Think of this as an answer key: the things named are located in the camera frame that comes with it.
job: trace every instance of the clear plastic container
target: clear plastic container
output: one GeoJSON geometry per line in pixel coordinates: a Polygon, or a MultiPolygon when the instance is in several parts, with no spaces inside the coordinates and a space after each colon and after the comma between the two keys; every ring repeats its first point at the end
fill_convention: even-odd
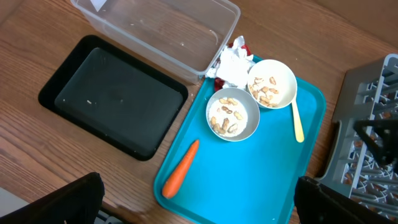
{"type": "Polygon", "coordinates": [[[191,83],[213,65],[241,13],[224,0],[71,1],[96,30],[191,83]]]}

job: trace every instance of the blue tray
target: blue tray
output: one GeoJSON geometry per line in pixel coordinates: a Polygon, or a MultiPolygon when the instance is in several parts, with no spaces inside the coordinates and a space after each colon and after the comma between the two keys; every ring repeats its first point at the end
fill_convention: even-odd
{"type": "Polygon", "coordinates": [[[206,122],[213,84],[212,79],[203,83],[157,174],[156,200],[198,223],[287,223],[297,179],[305,174],[325,114],[325,97],[315,86],[297,79],[303,143],[295,140],[290,106],[260,109],[257,131],[244,141],[228,142],[215,136],[206,122]],[[178,194],[167,200],[162,187],[196,139],[199,150],[185,181],[178,194]]]}

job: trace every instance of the spoon handle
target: spoon handle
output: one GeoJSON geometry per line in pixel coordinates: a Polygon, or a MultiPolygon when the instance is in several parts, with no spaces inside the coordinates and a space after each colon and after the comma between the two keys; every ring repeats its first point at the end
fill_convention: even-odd
{"type": "Polygon", "coordinates": [[[304,142],[304,132],[303,126],[301,125],[301,119],[299,114],[299,109],[297,108],[296,99],[292,101],[293,109],[293,121],[294,121],[294,134],[296,135],[296,140],[301,143],[304,142]]]}

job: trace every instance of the black rectangular tray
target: black rectangular tray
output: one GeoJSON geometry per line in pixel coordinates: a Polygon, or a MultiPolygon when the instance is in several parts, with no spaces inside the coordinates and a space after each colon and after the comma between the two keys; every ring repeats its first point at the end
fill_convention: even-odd
{"type": "Polygon", "coordinates": [[[39,93],[42,106],[136,159],[150,159],[187,88],[95,35],[78,43],[39,93]]]}

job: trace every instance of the orange carrot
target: orange carrot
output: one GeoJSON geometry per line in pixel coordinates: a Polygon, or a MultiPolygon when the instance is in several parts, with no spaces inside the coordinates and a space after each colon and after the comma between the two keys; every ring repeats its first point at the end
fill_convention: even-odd
{"type": "Polygon", "coordinates": [[[184,158],[182,158],[180,164],[172,172],[172,175],[170,175],[169,179],[166,181],[166,184],[163,186],[163,191],[162,191],[163,197],[170,199],[177,194],[178,190],[180,190],[182,182],[184,181],[185,176],[187,175],[189,167],[192,164],[193,158],[195,158],[198,148],[199,148],[199,140],[196,140],[191,145],[188,152],[185,154],[184,158]]]}

